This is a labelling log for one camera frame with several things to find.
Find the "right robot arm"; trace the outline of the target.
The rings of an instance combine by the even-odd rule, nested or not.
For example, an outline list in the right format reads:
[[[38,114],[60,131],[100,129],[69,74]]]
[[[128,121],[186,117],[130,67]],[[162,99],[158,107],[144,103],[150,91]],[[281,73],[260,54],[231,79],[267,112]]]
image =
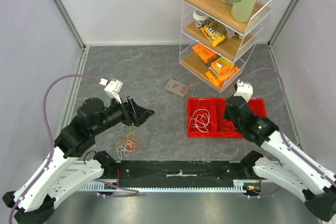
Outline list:
[[[323,167],[288,139],[279,127],[264,116],[256,116],[241,96],[226,100],[224,119],[238,133],[266,150],[283,166],[273,164],[257,152],[250,152],[240,166],[248,179],[265,178],[298,197],[318,219],[328,222],[335,215],[335,173]]]

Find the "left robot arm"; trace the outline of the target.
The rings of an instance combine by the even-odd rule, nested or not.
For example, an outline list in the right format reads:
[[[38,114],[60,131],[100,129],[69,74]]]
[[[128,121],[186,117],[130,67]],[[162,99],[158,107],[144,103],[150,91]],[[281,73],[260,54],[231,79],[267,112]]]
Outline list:
[[[139,106],[128,97],[118,103],[111,99],[109,107],[99,98],[87,99],[77,115],[63,128],[54,141],[54,154],[48,155],[39,170],[19,190],[6,192],[2,200],[15,212],[18,223],[45,223],[60,204],[91,180],[111,178],[115,160],[100,151],[88,163],[61,179],[61,175],[95,144],[95,137],[123,123],[140,126],[155,112]]]

